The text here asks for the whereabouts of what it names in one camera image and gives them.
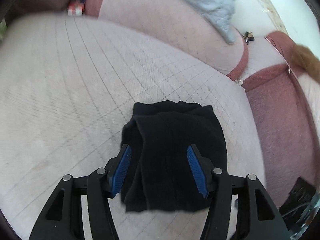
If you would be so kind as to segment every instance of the blue rubber pad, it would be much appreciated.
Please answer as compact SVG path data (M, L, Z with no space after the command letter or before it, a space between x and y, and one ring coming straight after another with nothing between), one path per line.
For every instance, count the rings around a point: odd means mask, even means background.
M209 191L205 182L205 175L191 146L189 146L187 149L187 158L198 191L203 195L204 198L207 198Z
M113 175L112 179L112 189L111 194L113 197L115 197L121 190L122 184L124 182L124 178L127 174L128 167L131 161L131 147L127 146L125 149L124 154L121 157L121 160L119 162L119 165L115 171L115 174Z

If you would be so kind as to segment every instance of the black garment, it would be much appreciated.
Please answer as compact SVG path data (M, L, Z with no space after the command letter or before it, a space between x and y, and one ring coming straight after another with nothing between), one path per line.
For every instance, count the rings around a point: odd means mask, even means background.
M215 167L227 170L227 149L212 106L163 101L135 103L122 131L132 159L121 189L127 211L197 211L210 205L198 192L187 147L196 144Z

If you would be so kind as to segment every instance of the folded clothing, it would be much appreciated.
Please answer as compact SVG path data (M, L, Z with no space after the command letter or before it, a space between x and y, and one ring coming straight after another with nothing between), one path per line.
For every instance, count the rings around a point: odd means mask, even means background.
M210 205L199 193L187 148L196 144L215 167L227 170L227 149L212 106L163 101L135 103L122 131L123 144L132 148L122 189L126 211L198 211Z

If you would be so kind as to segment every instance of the white mattress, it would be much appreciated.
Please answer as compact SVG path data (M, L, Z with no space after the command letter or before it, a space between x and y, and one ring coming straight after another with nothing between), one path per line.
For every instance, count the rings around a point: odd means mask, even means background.
M89 175L117 155L134 102L212 105L230 174L265 184L244 89L158 40L87 17L38 14L9 28L0 48L0 208L28 239L64 174ZM125 213L110 201L120 239L199 239L207 210ZM229 235L236 216L232 211ZM89 239L89 224L84 218Z

